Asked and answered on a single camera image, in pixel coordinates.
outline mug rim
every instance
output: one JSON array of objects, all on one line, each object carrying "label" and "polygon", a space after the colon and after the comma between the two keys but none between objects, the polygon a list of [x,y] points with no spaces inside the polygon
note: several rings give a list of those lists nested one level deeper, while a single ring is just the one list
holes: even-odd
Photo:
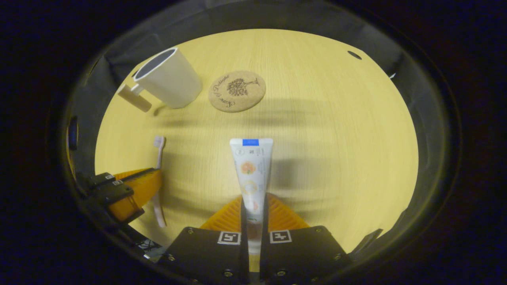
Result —
[{"label": "mug rim", "polygon": [[[154,60],[155,58],[157,58],[157,56],[163,54],[164,52],[167,52],[167,51],[170,51],[170,50],[174,50],[173,53],[171,53],[167,58],[165,58],[164,60],[162,60],[159,64],[157,64],[157,66],[155,66],[154,68],[152,68],[150,71],[148,71],[146,74],[142,75],[141,77],[137,77],[137,75],[139,74],[139,72],[150,62],[152,62],[152,60]],[[172,48],[168,48],[166,50],[163,50],[157,54],[155,54],[152,59],[148,60],[147,62],[145,62],[140,68],[139,70],[136,72],[135,76],[134,76],[134,81],[137,82],[137,80],[139,79],[143,79],[145,78],[147,75],[149,75],[150,73],[152,73],[154,70],[156,70],[159,66],[161,66],[164,62],[166,62],[169,58],[171,58],[176,52],[178,51],[178,47],[172,47]]]}]

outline white mug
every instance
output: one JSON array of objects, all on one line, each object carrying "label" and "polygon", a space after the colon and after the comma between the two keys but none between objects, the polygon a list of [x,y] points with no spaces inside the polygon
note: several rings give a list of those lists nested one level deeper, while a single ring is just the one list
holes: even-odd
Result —
[{"label": "white mug", "polygon": [[155,55],[136,72],[134,81],[134,87],[124,84],[118,94],[144,112],[151,104],[139,96],[142,90],[174,109],[190,104],[202,90],[201,79],[177,47]]}]

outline orange ridged pad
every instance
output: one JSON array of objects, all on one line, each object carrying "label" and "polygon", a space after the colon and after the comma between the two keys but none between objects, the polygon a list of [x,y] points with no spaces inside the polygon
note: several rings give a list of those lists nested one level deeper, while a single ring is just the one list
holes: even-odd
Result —
[{"label": "orange ridged pad", "polygon": [[[268,203],[268,231],[296,230],[310,227],[275,195],[268,193]],[[234,199],[211,216],[211,218],[201,226],[201,229],[241,232],[241,196]]]},{"label": "orange ridged pad", "polygon": [[[121,180],[147,169],[148,168],[123,172],[115,175],[115,178]],[[155,171],[125,181],[124,183],[134,190],[134,194],[109,206],[111,213],[120,222],[138,212],[162,187],[162,171],[156,169]]]}]

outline wooden table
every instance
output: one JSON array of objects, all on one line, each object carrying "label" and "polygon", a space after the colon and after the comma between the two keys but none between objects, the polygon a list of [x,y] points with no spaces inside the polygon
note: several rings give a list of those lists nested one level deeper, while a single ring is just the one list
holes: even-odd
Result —
[{"label": "wooden table", "polygon": [[[172,110],[143,91],[154,105],[143,113],[116,94],[97,139],[96,173],[118,173],[154,167],[154,137],[167,138],[161,197],[168,226],[159,228],[148,204],[130,223],[134,229],[169,246],[183,227],[201,226],[240,195],[233,137],[274,139],[268,191],[310,226],[326,226],[346,252],[366,234],[393,226],[414,191],[417,141],[400,93],[368,55],[274,29],[218,33],[178,47],[202,78],[197,99]],[[133,86],[142,64],[124,83]],[[261,75],[266,95],[249,110],[221,112],[208,90],[234,70]]]}]

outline toothbrush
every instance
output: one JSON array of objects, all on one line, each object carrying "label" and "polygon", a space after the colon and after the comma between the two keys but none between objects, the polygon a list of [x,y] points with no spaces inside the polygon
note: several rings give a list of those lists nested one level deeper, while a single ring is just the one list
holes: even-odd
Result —
[{"label": "toothbrush", "polygon": [[[153,142],[153,145],[159,149],[159,157],[156,169],[160,169],[162,167],[162,149],[164,148],[164,143],[165,137],[159,135],[155,136],[155,141]],[[162,207],[160,206],[159,191],[157,191],[157,193],[155,193],[155,195],[152,197],[152,203],[153,208],[155,209],[155,216],[157,217],[157,222],[159,223],[159,226],[161,228],[164,228],[166,224],[164,220],[164,214],[162,212]]]}]

